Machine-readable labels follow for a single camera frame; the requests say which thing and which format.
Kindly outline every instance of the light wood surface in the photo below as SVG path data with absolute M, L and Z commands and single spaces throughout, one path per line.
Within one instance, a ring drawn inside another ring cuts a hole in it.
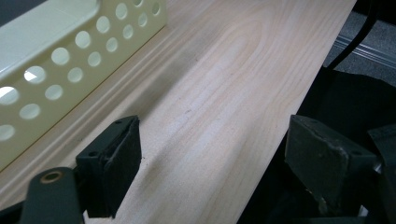
M 235 223 L 354 3 L 167 1 L 168 25 L 0 173 L 1 208 L 137 114 L 143 160 L 113 222 Z

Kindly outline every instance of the wooden board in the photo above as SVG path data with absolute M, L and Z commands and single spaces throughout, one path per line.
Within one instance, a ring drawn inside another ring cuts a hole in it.
M 0 173 L 1 208 L 137 114 L 144 158 L 114 223 L 236 222 L 354 3 L 167 1 L 168 25 Z

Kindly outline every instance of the black cable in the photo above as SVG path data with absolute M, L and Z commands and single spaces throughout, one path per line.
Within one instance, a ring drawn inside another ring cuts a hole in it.
M 329 69 L 334 69 L 341 61 L 343 61 L 360 43 L 363 39 L 370 33 L 373 28 L 377 17 L 379 7 L 381 6 L 383 0 L 371 0 L 369 13 L 367 15 L 366 21 L 364 22 L 361 30 L 355 36 L 355 38 L 349 43 L 348 46 L 327 66 Z

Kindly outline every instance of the perforated basket side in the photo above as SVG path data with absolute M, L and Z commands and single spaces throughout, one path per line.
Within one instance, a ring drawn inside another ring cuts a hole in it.
M 165 23 L 164 0 L 105 0 L 93 18 L 26 62 L 0 71 L 0 170 Z

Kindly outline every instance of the plastic basket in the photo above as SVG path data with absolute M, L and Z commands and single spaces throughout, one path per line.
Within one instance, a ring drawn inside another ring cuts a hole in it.
M 165 23 L 164 0 L 50 0 L 0 27 L 0 170 Z

